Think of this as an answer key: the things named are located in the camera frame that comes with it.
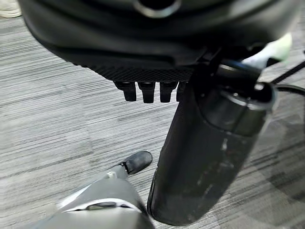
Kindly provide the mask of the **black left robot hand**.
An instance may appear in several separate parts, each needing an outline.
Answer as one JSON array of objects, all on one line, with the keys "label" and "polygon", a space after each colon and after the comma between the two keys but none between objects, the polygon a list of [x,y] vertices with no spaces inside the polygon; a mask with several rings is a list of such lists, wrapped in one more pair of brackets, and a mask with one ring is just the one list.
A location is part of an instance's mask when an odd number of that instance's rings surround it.
[{"label": "black left robot hand", "polygon": [[147,206],[126,178],[152,161],[136,153],[77,193],[46,222],[151,228],[198,221],[240,172],[285,73],[259,83],[291,46],[301,0],[21,0],[26,26],[47,50],[112,81],[128,102],[179,103],[160,152]]}]

